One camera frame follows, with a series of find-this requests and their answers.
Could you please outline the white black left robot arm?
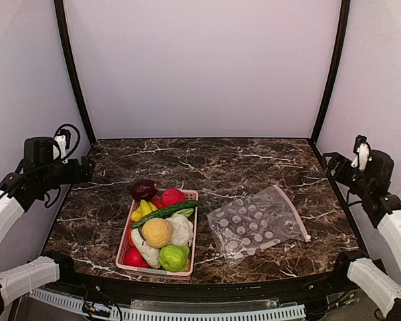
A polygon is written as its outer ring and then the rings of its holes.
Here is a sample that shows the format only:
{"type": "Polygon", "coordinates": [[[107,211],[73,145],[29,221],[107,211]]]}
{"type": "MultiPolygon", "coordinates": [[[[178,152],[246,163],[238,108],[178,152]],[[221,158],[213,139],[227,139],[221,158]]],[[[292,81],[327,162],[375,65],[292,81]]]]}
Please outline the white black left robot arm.
{"type": "MultiPolygon", "coordinates": [[[[16,171],[0,183],[0,245],[9,230],[35,201],[51,207],[51,190],[64,185],[87,183],[92,179],[94,161],[83,156],[71,158],[64,135],[28,138],[16,171]]],[[[58,252],[0,272],[0,316],[14,300],[74,272],[71,258],[58,252]]]]}

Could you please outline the clear dotted zip top bag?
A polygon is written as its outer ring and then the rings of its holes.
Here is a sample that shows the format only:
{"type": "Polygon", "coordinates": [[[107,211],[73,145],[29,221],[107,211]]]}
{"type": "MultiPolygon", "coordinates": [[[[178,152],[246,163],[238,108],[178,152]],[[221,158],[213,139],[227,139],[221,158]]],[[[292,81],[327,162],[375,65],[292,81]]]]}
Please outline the clear dotted zip top bag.
{"type": "Polygon", "coordinates": [[[230,267],[290,239],[311,241],[295,206],[278,185],[227,203],[207,218],[216,247],[230,267]]]}

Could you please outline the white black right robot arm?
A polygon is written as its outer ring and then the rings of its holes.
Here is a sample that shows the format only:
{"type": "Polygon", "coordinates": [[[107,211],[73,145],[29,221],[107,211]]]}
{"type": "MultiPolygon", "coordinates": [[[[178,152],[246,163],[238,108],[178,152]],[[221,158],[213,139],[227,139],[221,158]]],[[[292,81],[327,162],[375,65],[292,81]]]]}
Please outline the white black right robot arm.
{"type": "MultiPolygon", "coordinates": [[[[366,143],[350,160],[338,152],[325,153],[324,171],[356,195],[371,224],[388,244],[401,272],[401,200],[389,192],[394,161],[366,143]]],[[[401,320],[401,285],[370,258],[353,255],[345,263],[346,279],[361,288],[385,320],[401,320]]]]}

